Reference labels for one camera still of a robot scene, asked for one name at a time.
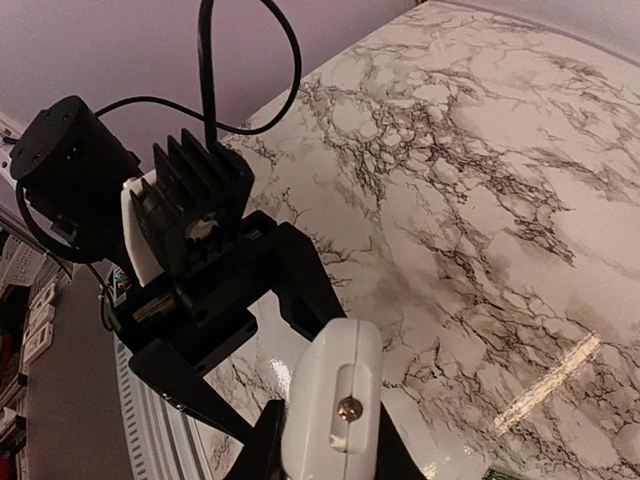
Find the white marble surface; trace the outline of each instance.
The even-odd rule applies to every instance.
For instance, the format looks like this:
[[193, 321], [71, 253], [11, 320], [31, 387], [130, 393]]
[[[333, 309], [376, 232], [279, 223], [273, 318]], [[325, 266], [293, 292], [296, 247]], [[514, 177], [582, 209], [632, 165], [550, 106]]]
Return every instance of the white marble surface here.
[[[383, 400], [426, 477], [640, 479], [638, 69], [429, 3], [229, 144], [253, 206], [311, 235], [381, 328]], [[275, 297], [255, 308], [257, 339], [208, 377], [251, 421], [305, 346]], [[222, 478], [238, 446], [202, 438]]]

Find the bolt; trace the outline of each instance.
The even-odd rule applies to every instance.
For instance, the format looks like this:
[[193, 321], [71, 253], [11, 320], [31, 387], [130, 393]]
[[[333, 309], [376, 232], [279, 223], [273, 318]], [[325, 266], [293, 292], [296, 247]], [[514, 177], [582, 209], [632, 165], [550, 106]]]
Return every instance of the bolt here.
[[362, 403], [353, 397], [343, 398], [338, 402], [338, 416], [346, 422], [355, 422], [362, 416]]

